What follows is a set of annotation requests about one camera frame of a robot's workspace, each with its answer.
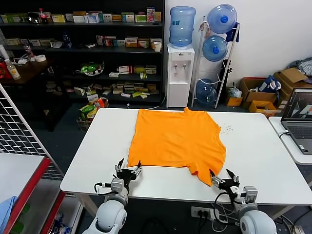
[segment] cup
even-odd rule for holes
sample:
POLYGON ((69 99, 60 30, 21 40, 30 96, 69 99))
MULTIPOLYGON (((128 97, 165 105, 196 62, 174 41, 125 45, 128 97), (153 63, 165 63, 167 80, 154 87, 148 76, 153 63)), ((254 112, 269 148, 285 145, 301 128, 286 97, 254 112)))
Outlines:
POLYGON ((159 42, 159 41, 154 42, 155 52, 160 52, 160 49, 161 49, 161 42, 159 42))

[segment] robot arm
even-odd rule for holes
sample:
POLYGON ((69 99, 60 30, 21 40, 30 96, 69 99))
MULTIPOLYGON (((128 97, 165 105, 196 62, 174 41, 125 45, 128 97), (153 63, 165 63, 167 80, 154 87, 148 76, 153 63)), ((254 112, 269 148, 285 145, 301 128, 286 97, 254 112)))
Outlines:
POLYGON ((238 216, 240 229, 243 234, 277 234, 274 221, 264 212, 258 210, 255 200, 258 190, 253 186, 239 189, 239 177, 227 169, 231 179, 220 179, 210 170, 212 182, 229 195, 231 204, 238 216))
POLYGON ((97 183, 95 184, 95 191, 97 194, 97 185, 111 188, 111 192, 105 195, 106 201, 100 205, 97 210, 96 217, 91 223, 90 227, 83 232, 83 234, 118 234, 123 227, 127 212, 125 206, 128 204, 129 184, 131 180, 135 180, 141 173, 141 162, 139 161, 137 167, 133 170, 122 169, 123 159, 115 166, 117 176, 111 183, 97 183))

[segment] tape roll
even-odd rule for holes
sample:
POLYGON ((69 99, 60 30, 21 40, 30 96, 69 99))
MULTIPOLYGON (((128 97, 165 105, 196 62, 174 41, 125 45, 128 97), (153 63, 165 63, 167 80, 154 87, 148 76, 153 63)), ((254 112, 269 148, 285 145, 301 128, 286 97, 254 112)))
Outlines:
POLYGON ((43 62, 43 61, 46 61, 47 58, 44 55, 37 55, 35 56, 35 60, 36 62, 43 62))

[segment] orange t-shirt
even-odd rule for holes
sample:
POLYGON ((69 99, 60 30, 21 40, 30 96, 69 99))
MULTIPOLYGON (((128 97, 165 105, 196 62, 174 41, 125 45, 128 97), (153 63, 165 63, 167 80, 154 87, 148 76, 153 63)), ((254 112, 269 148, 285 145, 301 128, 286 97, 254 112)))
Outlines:
POLYGON ((212 186, 209 169, 216 175, 225 161, 221 128, 204 111, 161 112, 139 110, 128 167, 188 167, 191 174, 212 186))

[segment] white shelf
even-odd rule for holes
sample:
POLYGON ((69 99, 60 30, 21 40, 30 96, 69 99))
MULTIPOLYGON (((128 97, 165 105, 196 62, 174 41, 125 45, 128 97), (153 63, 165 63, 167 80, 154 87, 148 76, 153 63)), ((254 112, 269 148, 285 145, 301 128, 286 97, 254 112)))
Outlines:
POLYGON ((61 181, 41 179, 28 199, 29 211, 22 215, 22 234, 39 234, 60 192, 61 181))
POLYGON ((82 210, 82 204, 74 196, 67 195, 62 201, 58 212, 64 214, 63 223, 67 227, 72 227, 71 234, 76 232, 82 210))

